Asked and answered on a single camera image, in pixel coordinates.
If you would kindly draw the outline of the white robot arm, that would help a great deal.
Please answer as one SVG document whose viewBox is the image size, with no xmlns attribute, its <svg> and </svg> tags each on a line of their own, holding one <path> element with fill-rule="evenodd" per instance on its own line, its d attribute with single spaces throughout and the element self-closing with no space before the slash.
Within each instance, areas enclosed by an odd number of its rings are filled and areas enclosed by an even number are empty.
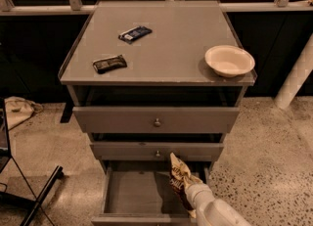
<svg viewBox="0 0 313 226">
<path fill-rule="evenodd" d="M 198 226 L 251 226 L 228 203 L 215 198 L 206 184 L 192 184 L 185 193 L 195 210 Z"/>
</svg>

